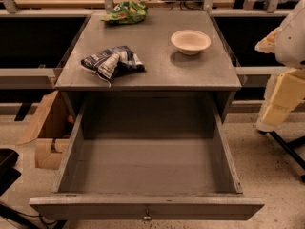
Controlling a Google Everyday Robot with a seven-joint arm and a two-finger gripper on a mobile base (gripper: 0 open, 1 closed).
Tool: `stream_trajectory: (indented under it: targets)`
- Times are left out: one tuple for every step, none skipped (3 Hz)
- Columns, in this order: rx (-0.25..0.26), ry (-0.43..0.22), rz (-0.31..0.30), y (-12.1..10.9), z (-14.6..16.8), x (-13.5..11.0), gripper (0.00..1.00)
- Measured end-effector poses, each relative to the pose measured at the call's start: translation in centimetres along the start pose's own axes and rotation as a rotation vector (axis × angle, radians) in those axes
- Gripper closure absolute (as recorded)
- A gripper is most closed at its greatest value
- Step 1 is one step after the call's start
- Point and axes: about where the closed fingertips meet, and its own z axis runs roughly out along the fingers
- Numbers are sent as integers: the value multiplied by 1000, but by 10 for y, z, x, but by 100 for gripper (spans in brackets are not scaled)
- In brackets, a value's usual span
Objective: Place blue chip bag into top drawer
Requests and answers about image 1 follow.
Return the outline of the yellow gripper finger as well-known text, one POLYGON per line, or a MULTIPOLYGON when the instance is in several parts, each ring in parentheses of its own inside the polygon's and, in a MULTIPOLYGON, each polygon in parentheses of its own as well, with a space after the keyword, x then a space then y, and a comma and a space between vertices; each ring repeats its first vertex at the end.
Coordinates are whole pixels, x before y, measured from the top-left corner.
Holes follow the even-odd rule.
POLYGON ((281 125, 305 98, 305 71, 292 69, 272 75, 267 83, 256 128, 271 132, 281 125))
POLYGON ((267 36, 260 40, 254 47, 257 52, 275 53, 275 39, 278 28, 272 30, 267 36))

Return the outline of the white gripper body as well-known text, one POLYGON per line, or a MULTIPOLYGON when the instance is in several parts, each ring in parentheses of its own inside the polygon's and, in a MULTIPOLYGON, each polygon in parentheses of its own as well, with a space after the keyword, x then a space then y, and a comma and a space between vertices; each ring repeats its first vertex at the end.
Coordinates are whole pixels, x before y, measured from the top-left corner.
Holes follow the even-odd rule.
POLYGON ((305 0, 300 0, 278 27, 275 58, 291 68, 305 68, 305 0))

